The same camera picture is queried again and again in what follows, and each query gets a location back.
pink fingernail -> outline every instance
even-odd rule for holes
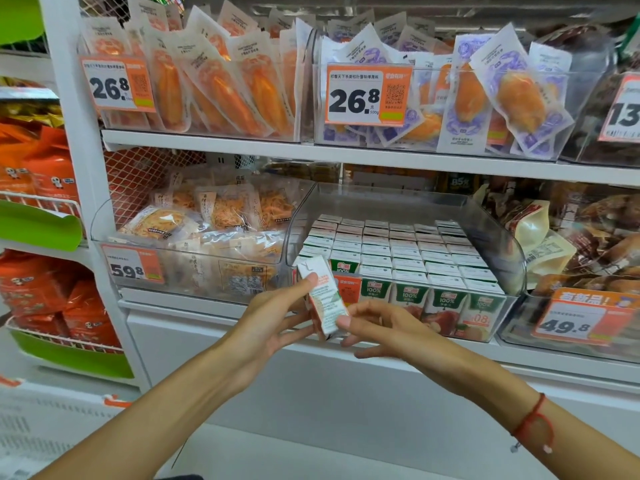
[[[340,328],[344,328],[345,330],[349,329],[349,325],[351,325],[351,317],[347,315],[341,315],[335,321]]]

hand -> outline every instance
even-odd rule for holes
[[[342,346],[363,340],[380,344],[357,350],[357,358],[400,358],[454,394],[472,399],[478,365],[491,368],[485,361],[495,365],[438,335],[400,306],[370,299],[354,303],[348,311],[351,316],[337,321],[338,327],[350,332]]]
[[[317,284],[310,274],[297,284],[254,297],[238,323],[216,344],[231,368],[226,389],[229,397],[249,387],[267,361],[278,350],[314,332],[313,325],[300,330],[289,329],[309,320],[302,298]],[[286,317],[289,312],[296,315]]]

orange price tag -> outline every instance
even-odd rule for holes
[[[640,309],[640,295],[560,288],[533,330],[541,339],[607,346]]]
[[[404,125],[411,65],[328,64],[324,122],[330,125]]]
[[[598,140],[640,143],[640,73],[622,79]]]
[[[84,55],[80,63],[98,110],[156,112],[144,58]]]
[[[156,251],[119,244],[102,244],[102,251],[113,277],[164,283]]]
[[[334,273],[333,277],[336,286],[338,286],[338,294],[346,306],[357,303],[360,300],[361,277],[339,272]]]

person's right hand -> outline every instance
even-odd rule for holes
[[[354,303],[348,311],[351,316],[337,320],[338,327],[350,332],[342,346],[379,344],[357,350],[357,358],[400,358],[454,394],[472,399],[478,367],[496,365],[437,334],[400,306],[370,299]]]

bracelet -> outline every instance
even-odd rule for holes
[[[545,402],[546,398],[547,398],[546,395],[540,393],[540,398],[536,403],[536,405],[533,406],[533,409],[531,410],[531,412],[526,416],[524,416],[524,419],[522,420],[522,422],[518,425],[516,429],[513,430],[513,433],[511,435],[514,438],[516,438],[518,442],[511,447],[512,453],[516,453],[518,451],[518,448],[522,446],[522,441],[520,438],[526,437],[529,427],[533,424],[533,422],[536,419],[541,419],[542,421],[544,421],[549,428],[549,441],[548,441],[548,444],[544,444],[542,446],[542,450],[547,454],[550,454],[553,452],[553,450],[551,449],[551,446],[554,442],[554,427],[551,425],[551,421],[549,421],[548,418],[544,416],[544,414],[541,414],[539,412],[540,407],[542,407],[542,403]]]

